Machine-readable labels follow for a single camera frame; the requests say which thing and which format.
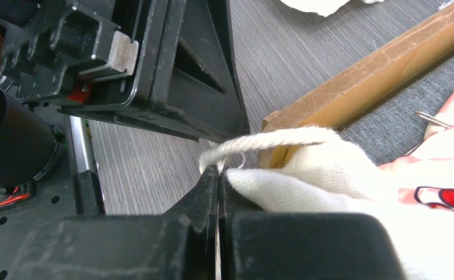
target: wood grain surface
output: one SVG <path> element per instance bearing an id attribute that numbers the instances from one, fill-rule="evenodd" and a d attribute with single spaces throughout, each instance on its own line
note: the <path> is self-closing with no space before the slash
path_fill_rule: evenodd
<path id="1" fill-rule="evenodd" d="M 231 0 L 236 66 L 252 132 L 260 131 L 266 115 L 433 15 L 443 2 L 351 0 L 320 17 L 279 0 Z M 209 147 L 102 122 L 90 127 L 107 214 L 161 214 L 195 185 L 198 156 Z M 247 161 L 254 167 L 256 155 Z"/>

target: metal pin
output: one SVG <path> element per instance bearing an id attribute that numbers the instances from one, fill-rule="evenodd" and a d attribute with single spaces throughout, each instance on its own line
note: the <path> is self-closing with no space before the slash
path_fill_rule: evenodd
<path id="1" fill-rule="evenodd" d="M 440 120 L 437 120 L 435 117 L 425 113 L 425 112 L 420 112 L 420 111 L 416 111 L 416 115 L 418 115 L 420 118 L 424 118 L 425 120 L 427 121 L 430 121 L 436 125 L 440 125 L 441 127 L 443 128 L 450 128 L 451 125 L 450 124 L 446 124 L 445 122 L 443 121 L 440 121 Z"/>

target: white rope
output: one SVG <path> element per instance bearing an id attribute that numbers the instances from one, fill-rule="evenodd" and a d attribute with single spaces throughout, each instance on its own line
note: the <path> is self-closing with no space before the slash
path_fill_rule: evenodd
<path id="1" fill-rule="evenodd" d="M 225 161 L 236 153 L 242 154 L 246 151 L 282 145 L 320 144 L 338 139 L 340 138 L 335 131 L 321 127 L 279 129 L 274 132 L 242 136 L 203 152 L 200 156 L 200 172 L 203 173 L 208 165 L 218 163 L 222 165 L 222 168 L 219 166 L 219 171 L 222 171 Z"/>

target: crumpled white cloth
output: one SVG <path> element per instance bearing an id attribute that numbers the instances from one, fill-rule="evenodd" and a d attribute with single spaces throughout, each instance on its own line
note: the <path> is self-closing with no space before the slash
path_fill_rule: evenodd
<path id="1" fill-rule="evenodd" d="M 353 143 L 304 146 L 282 169 L 228 169 L 226 175 L 267 211 L 372 215 L 390 235 L 407 279 L 454 279 L 454 212 L 399 202 L 400 179 Z"/>
<path id="2" fill-rule="evenodd" d="M 349 0 L 281 0 L 287 6 L 301 12 L 317 13 L 320 16 L 330 16 Z M 385 0 L 362 0 L 366 4 L 383 2 Z"/>

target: wooden box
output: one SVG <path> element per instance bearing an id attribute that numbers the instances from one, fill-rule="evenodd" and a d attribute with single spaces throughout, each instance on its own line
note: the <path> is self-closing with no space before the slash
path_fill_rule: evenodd
<path id="1" fill-rule="evenodd" d="M 286 108 L 268 115 L 262 131 L 318 125 L 339 129 L 371 111 L 454 54 L 454 3 L 329 79 Z M 297 146 L 261 150 L 258 167 L 280 168 Z"/>

